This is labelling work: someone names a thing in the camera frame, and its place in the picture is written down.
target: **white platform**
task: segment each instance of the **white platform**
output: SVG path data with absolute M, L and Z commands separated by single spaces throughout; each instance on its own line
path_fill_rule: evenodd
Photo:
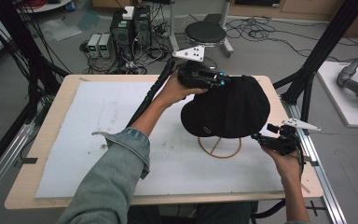
M 107 150 L 104 138 L 91 133 L 121 131 L 152 84 L 81 83 L 50 151 L 35 197 L 73 197 L 87 171 Z M 135 195 L 282 190 L 274 162 L 250 137 L 242 138 L 241 151 L 230 159 L 216 159 L 202 151 L 197 138 L 184 129 L 180 120 L 181 109 L 190 98 L 171 106 L 158 121 L 150 136 L 151 172 L 140 180 Z M 215 140 L 203 138 L 202 142 L 212 148 Z M 223 139 L 215 152 L 227 156 L 238 145 L 238 139 Z
M 347 65 L 347 63 L 325 62 L 319 69 L 318 76 L 345 124 L 348 127 L 358 128 L 358 98 L 353 91 L 341 88 L 337 84 L 339 72 Z M 358 68 L 351 79 L 358 82 Z

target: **black cap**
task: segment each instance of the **black cap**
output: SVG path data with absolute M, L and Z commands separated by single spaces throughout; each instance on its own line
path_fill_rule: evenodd
M 195 95 L 182 108 L 181 120 L 198 137 L 241 138 L 260 132 L 269 111 L 269 99 L 254 77 L 231 77 L 225 87 Z

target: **black pants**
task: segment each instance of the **black pants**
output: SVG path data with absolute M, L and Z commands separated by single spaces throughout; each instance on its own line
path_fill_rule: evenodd
M 252 203 L 201 203 L 197 205 L 197 224 L 249 224 Z M 158 206 L 131 206 L 129 224 L 162 224 Z

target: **hand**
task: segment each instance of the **hand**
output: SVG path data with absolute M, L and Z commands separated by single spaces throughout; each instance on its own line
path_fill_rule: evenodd
M 261 147 L 275 161 L 278 173 L 284 184 L 287 180 L 300 182 L 300 167 L 298 164 L 298 152 L 294 151 L 286 156 L 269 147 Z
M 190 94 L 201 94 L 205 93 L 205 89 L 189 89 L 184 87 L 178 80 L 178 72 L 175 71 L 171 74 L 167 83 L 165 83 L 161 92 L 156 96 L 154 102 L 160 102 L 166 108 L 171 105 L 185 99 Z

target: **person's left hand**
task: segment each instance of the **person's left hand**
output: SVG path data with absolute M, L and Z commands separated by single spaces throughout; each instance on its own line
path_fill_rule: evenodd
M 194 88 L 189 89 L 184 87 L 178 80 L 178 72 L 171 74 L 170 78 L 165 83 L 164 88 L 154 99 L 155 102 L 160 102 L 166 108 L 185 99 L 190 94 L 205 93 L 206 89 Z

